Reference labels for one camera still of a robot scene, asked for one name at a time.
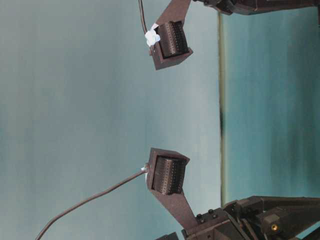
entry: wire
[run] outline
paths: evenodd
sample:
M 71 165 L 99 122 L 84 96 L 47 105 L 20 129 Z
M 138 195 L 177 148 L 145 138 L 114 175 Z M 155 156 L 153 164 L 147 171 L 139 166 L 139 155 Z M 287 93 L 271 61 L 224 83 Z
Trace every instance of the wire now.
M 85 200 L 77 203 L 76 205 L 68 208 L 67 210 L 63 211 L 63 212 L 60 213 L 59 215 L 57 215 L 57 216 L 55 216 L 54 218 L 52 218 L 52 219 L 45 225 L 45 227 L 41 230 L 41 232 L 38 234 L 38 236 L 35 238 L 35 240 L 41 239 L 41 237 L 45 234 L 45 232 L 48 230 L 48 228 L 50 228 L 50 226 L 51 226 L 55 221 L 57 221 L 59 218 L 63 217 L 64 215 L 70 213 L 71 211 L 77 209 L 78 207 L 80 207 L 80 206 L 82 206 L 82 205 L 84 205 L 84 204 L 86 204 L 86 203 L 88 203 L 88 202 L 90 202 L 90 201 L 92 201 L 92 200 L 94 200 L 94 199 L 100 198 L 100 197 L 102 197 L 103 195 L 106 195 L 106 194 L 110 193 L 111 191 L 117 189 L 117 188 L 120 187 L 121 185 L 126 184 L 127 182 L 129 182 L 129 181 L 135 179 L 136 177 L 139 177 L 140 175 L 145 174 L 145 173 L 147 173 L 147 172 L 148 172 L 148 168 L 143 168 L 141 171 L 139 171 L 139 172 L 137 172 L 136 174 L 134 174 L 134 175 L 126 178 L 125 180 L 119 182 L 118 184 L 116 184 L 116 185 L 108 188 L 107 190 L 102 191 L 102 192 L 100 192 L 100 193 L 97 193 L 97 194 L 95 194 L 95 195 L 93 195 L 93 196 L 91 196 L 91 197 L 89 197 L 89 198 L 87 198 L 87 199 L 85 199 Z
M 141 18 L 141 24 L 142 24 L 142 29 L 144 34 L 147 32 L 147 27 L 146 27 L 146 21 L 145 21 L 145 12 L 144 12 L 144 5 L 142 4 L 142 0 L 139 1 L 139 9 L 140 9 L 140 18 Z

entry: teal backdrop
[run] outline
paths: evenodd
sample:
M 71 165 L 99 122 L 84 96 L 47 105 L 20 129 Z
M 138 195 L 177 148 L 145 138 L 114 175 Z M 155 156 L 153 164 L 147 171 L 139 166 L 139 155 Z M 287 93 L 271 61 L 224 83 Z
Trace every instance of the teal backdrop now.
M 222 17 L 223 201 L 320 197 L 316 8 Z
M 148 28 L 168 3 L 144 1 Z M 194 54 L 155 71 L 137 0 L 0 0 L 0 239 L 34 239 L 139 171 L 151 147 L 191 158 L 184 192 L 195 214 L 220 206 L 217 13 L 191 2 L 184 29 Z M 180 230 L 140 177 L 43 239 Z

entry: bolt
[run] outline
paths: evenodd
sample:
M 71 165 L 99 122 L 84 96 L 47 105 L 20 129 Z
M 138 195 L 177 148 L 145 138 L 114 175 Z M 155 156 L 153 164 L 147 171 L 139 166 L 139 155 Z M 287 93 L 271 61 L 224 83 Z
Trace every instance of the bolt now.
M 279 229 L 279 227 L 278 227 L 277 224 L 273 224 L 273 225 L 271 226 L 271 230 L 274 231 L 274 232 L 278 231 L 278 229 Z

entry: screw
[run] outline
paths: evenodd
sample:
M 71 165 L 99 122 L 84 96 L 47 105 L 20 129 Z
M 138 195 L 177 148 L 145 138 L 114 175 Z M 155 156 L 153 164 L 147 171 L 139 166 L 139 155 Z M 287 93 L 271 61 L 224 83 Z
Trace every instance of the screw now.
M 277 224 L 273 224 L 273 225 L 271 226 L 271 230 L 274 231 L 274 232 L 278 231 L 278 229 L 279 229 L 279 227 L 278 227 Z

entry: white tape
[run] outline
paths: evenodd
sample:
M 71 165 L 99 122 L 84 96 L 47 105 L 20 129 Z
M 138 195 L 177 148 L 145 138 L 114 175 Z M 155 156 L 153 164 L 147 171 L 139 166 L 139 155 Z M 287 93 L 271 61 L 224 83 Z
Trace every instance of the white tape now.
M 156 23 L 152 25 L 151 29 L 145 33 L 146 44 L 149 48 L 160 41 L 160 36 L 156 33 L 155 29 L 158 27 Z
M 141 168 L 142 171 L 145 171 L 145 170 L 147 170 L 147 169 L 148 169 L 148 168 L 147 168 L 146 166 L 144 166 L 144 167 Z M 147 182 L 147 176 L 148 176 L 148 172 L 145 173 L 145 181 L 146 181 L 146 182 Z

